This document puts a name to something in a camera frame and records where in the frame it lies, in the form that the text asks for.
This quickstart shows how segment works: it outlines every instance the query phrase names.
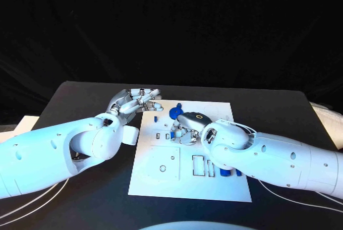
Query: black tabletop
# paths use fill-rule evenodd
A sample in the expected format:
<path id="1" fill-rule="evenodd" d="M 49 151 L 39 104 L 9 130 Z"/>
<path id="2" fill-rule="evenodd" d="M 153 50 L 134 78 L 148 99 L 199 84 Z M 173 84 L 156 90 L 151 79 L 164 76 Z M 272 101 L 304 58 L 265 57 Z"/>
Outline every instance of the black tabletop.
<path id="1" fill-rule="evenodd" d="M 65 82 L 35 129 L 94 117 L 105 111 L 112 96 L 127 88 L 159 88 L 167 100 L 229 102 L 235 122 L 257 131 L 336 150 L 304 94 L 285 90 Z M 141 114 L 137 114 L 130 125 L 140 128 L 140 124 Z M 255 229 L 342 229 L 343 214 L 282 200 L 249 177 L 252 203 L 128 195 L 134 155 L 135 146 L 121 144 L 114 158 L 72 177 L 52 202 L 3 229 L 130 230 L 176 221 L 232 223 Z M 314 192 L 267 186 L 298 202 L 342 208 Z M 0 200 L 0 215 L 42 192 Z M 55 193 L 56 190 L 30 207 L 1 219 L 0 224 L 30 212 Z"/>

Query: robotic hand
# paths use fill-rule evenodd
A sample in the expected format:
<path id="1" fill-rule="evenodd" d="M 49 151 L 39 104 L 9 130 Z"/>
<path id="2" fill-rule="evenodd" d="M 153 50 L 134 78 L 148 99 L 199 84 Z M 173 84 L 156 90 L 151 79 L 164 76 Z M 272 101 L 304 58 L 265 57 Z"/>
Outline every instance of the robotic hand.
<path id="1" fill-rule="evenodd" d="M 184 145 L 195 144 L 200 138 L 205 153 L 221 169 L 236 168 L 270 184 L 317 191 L 343 199 L 342 153 L 255 132 L 223 119 L 212 122 L 200 113 L 177 116 L 173 136 L 172 142 Z"/>
<path id="2" fill-rule="evenodd" d="M 0 199 L 35 192 L 79 174 L 115 155 L 121 142 L 135 145 L 138 129 L 124 126 L 135 112 L 161 111 L 150 100 L 160 90 L 123 90 L 107 112 L 37 129 L 0 144 Z M 72 158 L 71 150 L 81 155 Z"/>

